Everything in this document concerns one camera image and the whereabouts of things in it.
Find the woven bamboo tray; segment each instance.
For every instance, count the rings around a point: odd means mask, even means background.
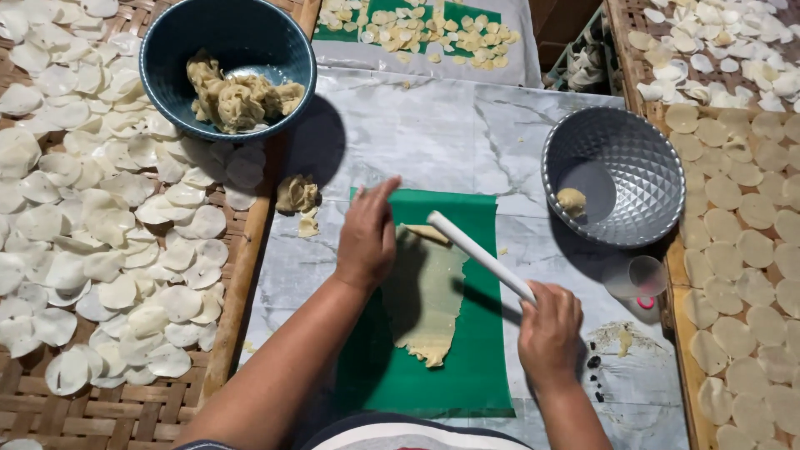
[[[655,112],[657,102],[645,102],[642,96],[636,89],[636,85],[640,82],[650,84],[655,80],[653,76],[653,67],[645,60],[644,52],[635,49],[628,42],[628,32],[632,30],[647,33],[656,39],[662,36],[670,35],[670,28],[672,25],[666,22],[652,23],[648,20],[643,11],[645,8],[656,8],[650,3],[650,0],[604,0],[606,7],[609,11],[609,23],[611,25],[611,34],[614,37],[614,46],[619,55],[620,65],[622,66],[622,75],[624,76],[625,86],[625,101],[628,109],[632,110],[638,115],[646,115],[646,112],[653,114]],[[674,3],[670,3],[667,8],[662,12],[671,17],[674,10]],[[800,22],[800,2],[789,2],[789,9],[780,10],[777,14],[778,19],[786,25],[791,25]],[[780,50],[786,61],[795,61],[800,57],[800,41],[794,40],[788,44],[779,44],[773,42],[770,44],[773,48]],[[708,50],[703,53],[707,56],[711,63],[714,64],[715,71],[709,74],[697,72],[691,65],[689,65],[689,78],[690,80],[699,81],[704,86],[709,82],[720,82],[728,88],[728,92],[734,93],[736,86],[744,86],[751,90],[758,97],[758,88],[754,82],[742,76],[741,71],[735,73],[726,73],[719,70],[719,60],[716,59]],[[689,62],[690,55],[675,53],[674,58],[683,59]],[[791,111],[792,105],[783,100],[783,106],[786,110]],[[758,105],[753,103],[753,109],[760,110]]]
[[[121,0],[117,16],[106,20],[108,35],[125,31],[142,37],[147,26],[178,1]],[[313,34],[320,0],[271,1],[291,14],[307,36]],[[9,61],[13,45],[0,39],[0,94],[12,82],[32,83],[24,70]],[[12,118],[0,118],[0,128],[13,125]],[[54,132],[40,139],[43,151],[60,151],[64,134]],[[209,191],[210,203],[221,208],[227,218],[222,240],[230,251],[228,263],[222,268],[225,306],[213,350],[189,352],[192,368],[177,379],[159,377],[150,386],[122,384],[114,389],[87,386],[75,396],[59,397],[50,394],[44,380],[47,364],[58,354],[58,349],[42,346],[20,360],[12,360],[6,349],[0,347],[0,437],[5,440],[29,437],[52,449],[171,448],[181,425],[189,422],[205,400],[229,378],[258,253],[267,224],[271,223],[273,187],[285,147],[283,134],[267,141],[264,181],[257,187],[258,200],[247,212],[236,212],[225,204],[221,187]],[[94,323],[77,317],[78,328],[66,348],[87,342],[94,330]]]
[[[664,135],[669,135],[670,128],[664,121],[664,114],[669,107],[663,106],[660,102],[652,103],[653,106],[652,109],[648,110],[649,114],[647,115],[647,119],[650,120],[650,122],[656,127],[658,127],[658,129],[660,129]],[[719,116],[719,113],[723,111],[721,108],[705,106],[701,106],[699,110],[701,118],[712,117],[715,119]],[[750,111],[748,113],[751,121],[757,113],[757,111]],[[792,115],[794,115],[794,113],[781,113],[781,123],[784,123]],[[787,175],[794,175],[800,171],[792,166],[787,166],[785,172]],[[739,188],[743,194],[749,194],[751,192],[758,193],[758,189],[756,187],[739,186]],[[712,207],[715,206],[709,202],[709,208]],[[791,209],[792,211],[797,212],[791,207],[779,207],[779,209]],[[742,226],[743,230],[751,229],[751,227],[744,223],[741,218],[739,218],[739,224]],[[778,237],[774,227],[759,231],[768,238],[777,240],[777,243],[782,242]],[[697,331],[697,327],[695,327],[694,324],[689,321],[689,318],[686,315],[686,309],[683,305],[684,297],[691,290],[689,278],[686,275],[686,270],[684,269],[683,265],[684,252],[685,248],[683,246],[683,241],[681,241],[680,235],[677,235],[667,251],[664,263],[667,271],[670,274],[665,298],[666,307],[670,312],[670,318],[672,320],[671,327],[674,329],[675,344],[678,348],[678,370],[680,372],[681,387],[683,390],[683,404],[686,413],[686,430],[689,434],[689,446],[692,450],[718,450],[719,446],[716,436],[717,426],[712,424],[702,414],[698,405],[697,394],[700,385],[706,379],[706,373],[698,366],[697,361],[694,360],[689,348],[689,342],[694,333]],[[767,267],[764,272],[766,278],[773,284],[773,286],[778,284],[778,282],[783,279],[783,276],[781,275],[781,272],[778,270],[778,267],[775,263],[772,263],[769,267]],[[750,309],[750,305],[744,301],[742,301],[742,303],[744,305],[742,312],[733,315],[732,317],[739,319],[742,322],[746,322],[745,314]],[[772,303],[771,306],[780,312],[781,315],[787,315],[777,302]],[[725,373],[726,370],[723,370],[716,376],[725,379]],[[790,446],[791,435],[785,433],[783,430],[777,427],[775,439],[783,442],[787,447]]]

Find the hand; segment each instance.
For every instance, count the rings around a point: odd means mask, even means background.
[[[537,306],[523,300],[519,361],[537,395],[576,384],[581,300],[557,284],[527,281]]]
[[[389,275],[394,264],[394,219],[389,195],[400,187],[395,176],[366,193],[363,187],[350,202],[339,236],[333,277],[372,292]]]

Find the textured plastic bowl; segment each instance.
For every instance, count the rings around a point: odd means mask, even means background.
[[[643,247],[678,222],[686,181],[678,153],[652,124],[608,106],[561,119],[547,135],[542,183],[556,214],[584,238]],[[572,219],[558,204],[564,187],[586,196],[586,215]]]
[[[263,74],[272,84],[287,80],[306,93],[298,108],[254,133],[228,135],[211,122],[194,118],[197,98],[186,76],[186,62],[205,48],[230,73]],[[139,73],[147,96],[176,127],[200,138],[242,142],[263,139],[289,126],[310,102],[317,83],[311,44],[291,17],[263,0],[183,0],[150,25],[139,54]]]

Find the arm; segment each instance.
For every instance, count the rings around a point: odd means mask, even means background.
[[[400,178],[390,179],[354,196],[334,274],[203,406],[175,445],[216,440],[241,450],[278,448],[391,269],[394,221],[387,199],[399,184]]]
[[[519,359],[534,388],[553,450],[612,450],[589,397],[575,379],[580,300],[554,284],[528,282],[537,306],[521,301]]]

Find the marble pattern surface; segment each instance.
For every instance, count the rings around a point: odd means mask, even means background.
[[[550,217],[540,179],[550,128],[583,106],[624,107],[621,98],[326,68],[320,68],[317,95],[293,133],[285,172],[311,173],[324,185],[320,234],[300,239],[298,217],[276,215],[247,329],[253,349],[333,272],[351,186],[401,174],[408,188],[495,195],[497,244],[508,249],[500,260],[523,278],[559,283],[582,300],[581,336],[595,347],[586,358],[597,355],[602,362],[596,369],[584,364],[580,377],[614,447],[688,448],[675,349],[662,336],[658,312],[605,291],[598,282],[602,268],[621,256]],[[520,307],[510,289],[501,285],[501,294],[517,417],[440,421],[491,428],[548,448],[518,360]],[[623,328],[634,338],[620,357]],[[243,352],[240,364],[250,355]]]

